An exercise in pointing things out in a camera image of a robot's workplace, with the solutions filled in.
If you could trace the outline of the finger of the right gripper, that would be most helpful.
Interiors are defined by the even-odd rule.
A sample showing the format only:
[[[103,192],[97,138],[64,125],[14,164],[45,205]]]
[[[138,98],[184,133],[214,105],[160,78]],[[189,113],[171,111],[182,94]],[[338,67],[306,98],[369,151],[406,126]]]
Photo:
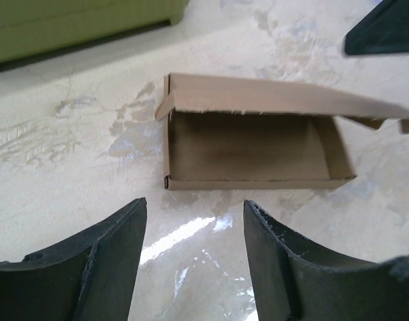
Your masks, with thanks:
[[[347,56],[409,54],[409,0],[383,0],[344,37]]]

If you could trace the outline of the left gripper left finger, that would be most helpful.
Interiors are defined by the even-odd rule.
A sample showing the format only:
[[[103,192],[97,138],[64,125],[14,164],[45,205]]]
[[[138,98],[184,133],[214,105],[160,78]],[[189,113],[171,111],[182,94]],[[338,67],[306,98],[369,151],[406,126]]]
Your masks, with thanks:
[[[127,320],[146,206],[135,199],[21,262],[0,262],[0,320]]]

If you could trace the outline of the brown cardboard box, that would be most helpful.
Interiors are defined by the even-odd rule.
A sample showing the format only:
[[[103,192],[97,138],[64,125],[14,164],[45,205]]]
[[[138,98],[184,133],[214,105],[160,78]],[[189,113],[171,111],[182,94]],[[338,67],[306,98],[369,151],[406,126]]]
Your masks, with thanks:
[[[409,134],[409,109],[314,84],[171,73],[163,92],[168,190],[335,189],[356,176],[336,117]]]

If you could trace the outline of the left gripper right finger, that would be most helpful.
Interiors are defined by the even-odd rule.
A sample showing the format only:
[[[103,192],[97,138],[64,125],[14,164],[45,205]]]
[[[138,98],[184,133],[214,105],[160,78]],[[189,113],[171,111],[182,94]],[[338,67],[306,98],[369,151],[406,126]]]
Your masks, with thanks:
[[[374,263],[326,248],[246,200],[259,320],[409,320],[409,255]]]

